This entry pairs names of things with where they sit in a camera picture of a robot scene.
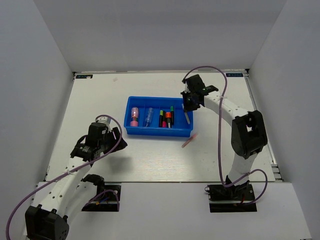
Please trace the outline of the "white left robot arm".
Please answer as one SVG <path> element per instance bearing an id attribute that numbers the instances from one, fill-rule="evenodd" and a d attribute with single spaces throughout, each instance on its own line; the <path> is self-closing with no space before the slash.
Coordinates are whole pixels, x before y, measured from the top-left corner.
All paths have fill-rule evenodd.
<path id="1" fill-rule="evenodd" d="M 70 153 L 64 172 L 46 183 L 48 195 L 25 212 L 26 235 L 30 240 L 65 240 L 74 218 L 93 199 L 105 196 L 104 178 L 90 174 L 93 164 L 127 147 L 122 128 L 110 127 L 115 119 L 99 115 Z"/>

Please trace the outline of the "pink cap black highlighter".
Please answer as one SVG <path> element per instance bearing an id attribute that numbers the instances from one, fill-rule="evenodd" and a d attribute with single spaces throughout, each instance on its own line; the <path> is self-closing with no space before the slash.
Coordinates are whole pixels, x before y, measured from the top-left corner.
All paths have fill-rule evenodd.
<path id="1" fill-rule="evenodd" d="M 166 127 L 167 127 L 167 122 L 166 122 L 166 121 L 163 121 L 163 122 L 161 123 L 161 127 L 162 127 L 162 128 L 166 128 Z"/>

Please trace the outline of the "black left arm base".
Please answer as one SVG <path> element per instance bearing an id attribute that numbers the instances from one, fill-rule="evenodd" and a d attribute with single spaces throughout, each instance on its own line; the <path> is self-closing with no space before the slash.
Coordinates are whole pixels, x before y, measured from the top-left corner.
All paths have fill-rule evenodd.
<path id="1" fill-rule="evenodd" d="M 88 174 L 77 185 L 69 207 L 82 207 L 83 212 L 118 212 L 121 185 L 108 184 L 102 176 Z"/>

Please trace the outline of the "pink cap clear tube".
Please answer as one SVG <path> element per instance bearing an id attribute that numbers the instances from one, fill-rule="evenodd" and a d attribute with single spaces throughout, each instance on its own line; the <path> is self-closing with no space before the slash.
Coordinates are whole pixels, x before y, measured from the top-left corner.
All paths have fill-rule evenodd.
<path id="1" fill-rule="evenodd" d="M 131 127 L 138 127 L 139 126 L 139 108 L 133 107 L 131 109 L 131 121 L 130 121 Z"/>

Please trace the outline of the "green cap black highlighter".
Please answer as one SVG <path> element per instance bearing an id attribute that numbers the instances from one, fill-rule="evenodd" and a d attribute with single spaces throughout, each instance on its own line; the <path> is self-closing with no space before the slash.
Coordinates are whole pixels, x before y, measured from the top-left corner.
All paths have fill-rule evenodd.
<path id="1" fill-rule="evenodd" d="M 174 112 L 174 106 L 170 106 L 170 115 L 171 115 L 171 125 L 174 125 L 175 120 L 175 112 Z"/>

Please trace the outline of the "slim orange highlighter pen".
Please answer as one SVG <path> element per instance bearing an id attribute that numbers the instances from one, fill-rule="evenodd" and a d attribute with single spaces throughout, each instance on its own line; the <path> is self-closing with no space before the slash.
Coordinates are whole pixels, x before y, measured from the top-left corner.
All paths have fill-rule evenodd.
<path id="1" fill-rule="evenodd" d="M 192 142 L 196 137 L 198 136 L 198 133 L 193 134 L 191 137 L 188 138 L 183 144 L 182 148 L 185 148 L 190 142 Z"/>

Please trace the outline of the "orange cap black highlighter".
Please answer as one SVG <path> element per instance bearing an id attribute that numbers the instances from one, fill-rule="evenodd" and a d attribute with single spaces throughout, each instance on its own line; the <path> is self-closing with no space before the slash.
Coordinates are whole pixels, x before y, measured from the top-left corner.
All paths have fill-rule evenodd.
<path id="1" fill-rule="evenodd" d="M 171 112 L 166 112 L 165 113 L 165 119 L 166 119 L 167 128 L 171 128 L 172 127 L 172 115 L 171 115 Z"/>

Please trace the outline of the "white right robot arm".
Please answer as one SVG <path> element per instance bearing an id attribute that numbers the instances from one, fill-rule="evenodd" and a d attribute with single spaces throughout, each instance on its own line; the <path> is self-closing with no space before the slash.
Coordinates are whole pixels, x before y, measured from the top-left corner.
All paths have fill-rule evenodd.
<path id="1" fill-rule="evenodd" d="M 241 200 L 249 190 L 249 176 L 255 172 L 253 163 L 268 143 L 264 119 L 258 110 L 248 111 L 228 100 L 223 92 L 213 85 L 206 86 L 196 74 L 185 77 L 181 92 L 183 109 L 191 112 L 205 107 L 218 115 L 218 141 L 222 140 L 222 121 L 231 127 L 231 147 L 234 158 L 231 169 L 223 176 L 222 153 L 218 152 L 219 177 L 221 189 L 214 190 L 217 199 Z"/>

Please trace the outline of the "clear blue tube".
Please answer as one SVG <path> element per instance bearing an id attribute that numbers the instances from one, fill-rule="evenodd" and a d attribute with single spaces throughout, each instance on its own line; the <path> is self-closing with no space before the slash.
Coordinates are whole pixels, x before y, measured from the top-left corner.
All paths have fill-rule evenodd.
<path id="1" fill-rule="evenodd" d="M 150 127 L 151 126 L 153 115 L 154 115 L 154 109 L 152 107 L 149 107 L 147 109 L 145 120 L 144 120 L 144 123 L 143 123 L 144 127 Z"/>

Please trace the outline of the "yellow cap black highlighter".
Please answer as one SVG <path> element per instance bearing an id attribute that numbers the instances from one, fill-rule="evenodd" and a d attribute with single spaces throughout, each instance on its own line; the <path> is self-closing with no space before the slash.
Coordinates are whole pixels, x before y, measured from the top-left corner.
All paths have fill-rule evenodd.
<path id="1" fill-rule="evenodd" d="M 159 122 L 158 122 L 158 127 L 159 128 L 162 127 L 163 121 L 164 121 L 164 111 L 160 110 L 159 111 Z"/>

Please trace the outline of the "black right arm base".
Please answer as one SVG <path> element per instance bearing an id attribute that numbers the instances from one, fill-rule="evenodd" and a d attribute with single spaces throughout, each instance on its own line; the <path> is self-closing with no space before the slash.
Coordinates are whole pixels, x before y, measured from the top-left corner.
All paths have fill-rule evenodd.
<path id="1" fill-rule="evenodd" d="M 207 185 L 204 191 L 208 194 L 211 213 L 253 213 L 257 212 L 253 186 L 248 183 L 236 190 L 234 186 L 225 188 L 222 184 Z"/>

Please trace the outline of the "slim yellow highlighter pen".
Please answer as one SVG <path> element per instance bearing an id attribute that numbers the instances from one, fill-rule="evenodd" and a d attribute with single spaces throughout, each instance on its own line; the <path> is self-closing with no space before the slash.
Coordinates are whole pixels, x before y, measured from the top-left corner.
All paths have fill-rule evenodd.
<path id="1" fill-rule="evenodd" d="M 186 118 L 186 121 L 187 121 L 187 124 L 190 125 L 191 124 L 191 121 L 190 121 L 190 118 L 189 118 L 189 114 L 187 111 L 184 111 L 184 115 L 185 115 L 185 118 Z"/>

